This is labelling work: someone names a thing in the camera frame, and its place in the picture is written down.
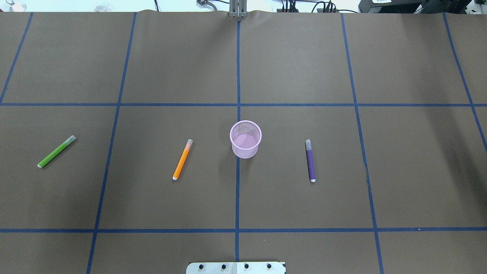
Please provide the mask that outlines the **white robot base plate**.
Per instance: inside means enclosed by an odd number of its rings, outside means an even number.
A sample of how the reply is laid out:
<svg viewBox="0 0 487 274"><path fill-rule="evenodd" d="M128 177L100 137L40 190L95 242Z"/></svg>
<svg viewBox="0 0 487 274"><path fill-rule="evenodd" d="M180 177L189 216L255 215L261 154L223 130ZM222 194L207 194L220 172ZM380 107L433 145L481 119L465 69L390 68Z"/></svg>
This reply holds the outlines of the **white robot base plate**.
<svg viewBox="0 0 487 274"><path fill-rule="evenodd" d="M285 274L284 262L194 262L188 264L186 274Z"/></svg>

